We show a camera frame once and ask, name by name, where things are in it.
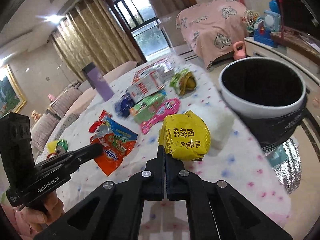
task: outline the metal screw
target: metal screw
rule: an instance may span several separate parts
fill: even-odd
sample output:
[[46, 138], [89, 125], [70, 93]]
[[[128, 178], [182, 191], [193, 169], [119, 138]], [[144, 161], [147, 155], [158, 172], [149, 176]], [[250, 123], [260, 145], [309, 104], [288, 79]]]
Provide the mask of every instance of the metal screw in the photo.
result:
[[151, 171], [143, 171], [143, 172], [141, 172], [142, 177], [145, 177], [145, 178], [150, 177], [151, 174], [152, 174]]
[[180, 174], [180, 176], [182, 176], [182, 177], [186, 177], [186, 176], [189, 175], [189, 171], [187, 171], [187, 170], [181, 170], [181, 171], [179, 171], [179, 174]]
[[218, 187], [221, 187], [221, 188], [228, 186], [228, 184], [224, 180], [219, 180], [217, 182], [217, 185], [218, 185]]
[[107, 181], [103, 184], [105, 189], [111, 189], [113, 187], [113, 183], [111, 181]]

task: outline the blue plastic wrapper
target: blue plastic wrapper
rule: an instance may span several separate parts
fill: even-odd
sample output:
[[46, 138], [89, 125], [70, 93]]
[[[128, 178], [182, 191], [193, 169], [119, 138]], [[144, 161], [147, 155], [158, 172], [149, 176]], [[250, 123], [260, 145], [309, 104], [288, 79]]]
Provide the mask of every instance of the blue plastic wrapper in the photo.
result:
[[135, 105], [129, 93], [125, 93], [120, 100], [115, 104], [116, 114], [122, 117], [128, 117], [130, 108]]

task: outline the painting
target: painting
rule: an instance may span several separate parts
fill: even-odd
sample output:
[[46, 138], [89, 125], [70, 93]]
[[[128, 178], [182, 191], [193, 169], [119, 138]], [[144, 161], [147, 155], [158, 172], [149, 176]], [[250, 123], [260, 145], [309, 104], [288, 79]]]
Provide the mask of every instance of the painting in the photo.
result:
[[14, 76], [11, 73], [9, 65], [0, 67], [0, 118], [8, 112], [18, 113], [26, 103], [26, 99]]

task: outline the green box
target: green box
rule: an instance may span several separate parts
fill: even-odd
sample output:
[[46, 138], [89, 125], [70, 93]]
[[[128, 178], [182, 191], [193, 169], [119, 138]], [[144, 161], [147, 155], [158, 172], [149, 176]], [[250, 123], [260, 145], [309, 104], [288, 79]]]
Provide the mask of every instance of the green box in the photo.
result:
[[141, 124], [142, 122], [146, 122], [151, 119], [156, 114], [156, 111], [160, 107], [165, 97], [166, 93], [164, 89], [161, 89], [151, 96], [141, 100], [130, 109], [130, 113], [134, 116], [134, 120], [138, 124]]

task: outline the glass door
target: glass door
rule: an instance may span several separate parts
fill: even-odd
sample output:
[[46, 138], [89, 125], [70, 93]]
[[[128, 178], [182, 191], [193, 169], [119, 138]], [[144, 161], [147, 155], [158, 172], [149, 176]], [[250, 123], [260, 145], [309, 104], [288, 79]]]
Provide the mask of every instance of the glass door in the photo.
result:
[[123, 18], [145, 57], [169, 49], [165, 33], [149, 0], [117, 0], [115, 8]]

